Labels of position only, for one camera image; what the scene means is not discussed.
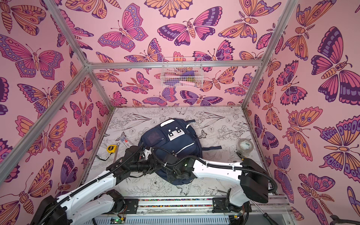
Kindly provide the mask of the navy blue student backpack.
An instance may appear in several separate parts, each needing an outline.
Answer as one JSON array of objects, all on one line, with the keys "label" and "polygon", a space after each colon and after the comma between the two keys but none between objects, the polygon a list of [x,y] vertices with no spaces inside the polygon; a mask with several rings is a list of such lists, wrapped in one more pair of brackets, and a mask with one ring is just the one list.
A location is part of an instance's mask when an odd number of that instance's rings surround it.
[{"label": "navy blue student backpack", "polygon": [[181,159],[185,156],[203,157],[204,151],[219,150],[221,146],[203,147],[191,123],[195,120],[185,121],[172,118],[146,131],[140,138],[139,144],[155,150],[156,156],[165,161],[171,154]]}]

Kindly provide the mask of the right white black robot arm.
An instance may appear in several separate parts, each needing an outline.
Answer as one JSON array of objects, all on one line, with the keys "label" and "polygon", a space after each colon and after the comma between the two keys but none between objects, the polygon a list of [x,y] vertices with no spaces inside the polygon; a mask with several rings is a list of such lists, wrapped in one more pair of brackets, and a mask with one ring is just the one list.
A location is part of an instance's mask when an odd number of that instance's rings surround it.
[{"label": "right white black robot arm", "polygon": [[278,189],[275,180],[250,158],[222,163],[192,155],[183,158],[168,155],[161,163],[165,180],[173,185],[188,184],[203,178],[236,184],[227,193],[227,202],[231,206],[241,207],[249,201],[268,203],[269,193],[275,193]]}]

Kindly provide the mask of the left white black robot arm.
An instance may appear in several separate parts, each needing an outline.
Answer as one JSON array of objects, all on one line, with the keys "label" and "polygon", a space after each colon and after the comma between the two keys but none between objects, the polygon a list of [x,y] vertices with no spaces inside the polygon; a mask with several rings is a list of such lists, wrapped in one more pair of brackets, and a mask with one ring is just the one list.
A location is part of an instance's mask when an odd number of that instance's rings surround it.
[{"label": "left white black robot arm", "polygon": [[126,209],[125,199],[114,187],[132,172],[147,175],[159,169],[160,160],[153,150],[132,146],[98,177],[57,198],[45,198],[31,224],[81,225],[104,213],[122,213]]}]

